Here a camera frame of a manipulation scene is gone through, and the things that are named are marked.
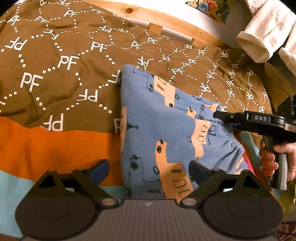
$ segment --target gray handle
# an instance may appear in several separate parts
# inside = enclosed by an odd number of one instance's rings
[[[279,168],[275,170],[271,177],[270,186],[274,189],[287,190],[287,175],[288,175],[288,161],[287,154],[279,154],[274,151],[274,145],[279,142],[271,136],[263,136],[266,145],[266,150],[275,155],[275,162],[278,163]]]

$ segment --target gray ridged surface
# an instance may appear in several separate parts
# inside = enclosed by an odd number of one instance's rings
[[[173,200],[126,200],[104,210],[86,232],[66,241],[234,241],[210,229],[198,212]],[[277,241],[270,236],[260,241]],[[36,241],[25,238],[24,241]]]

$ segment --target wooden headboard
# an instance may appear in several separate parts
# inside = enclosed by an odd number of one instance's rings
[[[148,29],[157,34],[160,34],[162,28],[165,27],[191,37],[192,39],[188,44],[229,48],[228,45],[224,44],[221,40],[212,36],[208,32],[179,18],[156,10],[115,1],[88,0],[88,2],[124,18],[133,18],[148,22],[150,23]]]

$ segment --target human hand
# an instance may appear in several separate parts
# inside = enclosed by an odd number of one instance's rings
[[[275,145],[274,150],[277,153],[286,153],[288,160],[288,175],[287,182],[294,180],[296,176],[296,143],[282,143]],[[261,159],[261,166],[263,167],[263,174],[265,176],[272,176],[274,171],[278,169],[279,165],[274,161],[275,155],[265,149],[264,140],[260,141],[259,155]]]

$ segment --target floral pattern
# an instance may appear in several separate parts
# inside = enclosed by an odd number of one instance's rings
[[[229,0],[193,0],[186,2],[187,5],[196,8],[218,23],[225,23],[230,12],[227,4]]]

